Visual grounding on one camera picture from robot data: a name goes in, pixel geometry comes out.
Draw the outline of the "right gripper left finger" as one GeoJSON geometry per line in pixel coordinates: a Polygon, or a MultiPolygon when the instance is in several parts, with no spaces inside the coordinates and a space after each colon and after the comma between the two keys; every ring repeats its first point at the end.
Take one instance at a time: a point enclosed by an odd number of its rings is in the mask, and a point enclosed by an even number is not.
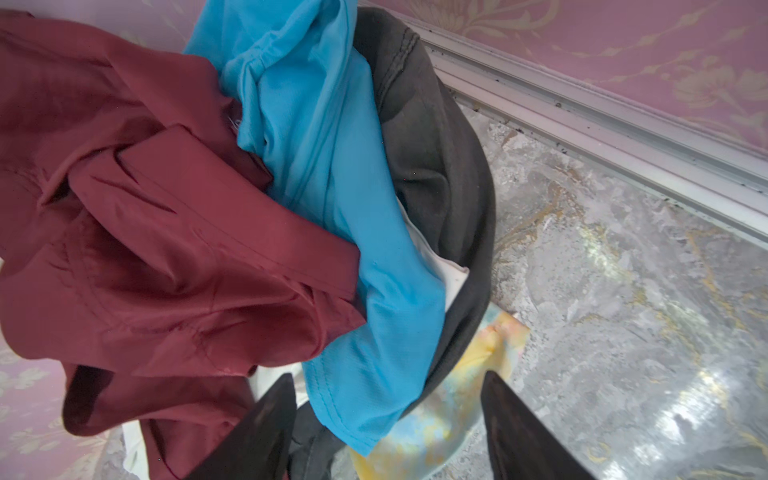
{"type": "Polygon", "coordinates": [[[186,479],[286,479],[296,412],[293,377],[284,374],[186,479]]]}

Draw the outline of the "turquoise cloth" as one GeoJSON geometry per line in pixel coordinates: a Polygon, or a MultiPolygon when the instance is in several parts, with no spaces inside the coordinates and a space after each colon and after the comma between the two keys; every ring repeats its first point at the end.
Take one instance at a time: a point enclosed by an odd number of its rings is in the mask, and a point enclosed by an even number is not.
{"type": "Polygon", "coordinates": [[[445,288],[396,197],[371,69],[353,46],[353,1],[209,1],[186,46],[216,68],[281,205],[354,243],[366,323],[303,371],[318,420],[368,455],[423,392],[445,288]]]}

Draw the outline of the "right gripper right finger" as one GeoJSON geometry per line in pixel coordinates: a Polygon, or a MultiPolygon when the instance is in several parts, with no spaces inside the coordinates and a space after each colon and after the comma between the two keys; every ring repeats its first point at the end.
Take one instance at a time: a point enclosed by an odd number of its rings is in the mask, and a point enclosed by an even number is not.
{"type": "Polygon", "coordinates": [[[481,406],[496,479],[594,479],[494,371],[485,373],[481,406]]]}

